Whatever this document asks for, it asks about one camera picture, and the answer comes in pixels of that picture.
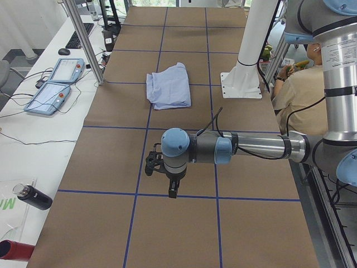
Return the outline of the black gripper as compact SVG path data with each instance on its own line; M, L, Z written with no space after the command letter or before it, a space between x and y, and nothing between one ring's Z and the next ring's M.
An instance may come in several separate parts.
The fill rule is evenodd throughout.
M170 184L168 188L168 196L170 198L177 198L177 192L179 189L179 181L186 175L186 167L184 169L174 169L174 171L169 171L166 169L166 176L170 179Z

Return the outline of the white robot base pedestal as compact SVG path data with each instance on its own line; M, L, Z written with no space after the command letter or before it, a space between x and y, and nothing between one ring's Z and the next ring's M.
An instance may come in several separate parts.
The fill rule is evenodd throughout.
M224 98L262 98L258 74L259 58L278 6L279 2L275 0L252 1L237 63L230 72L220 74Z

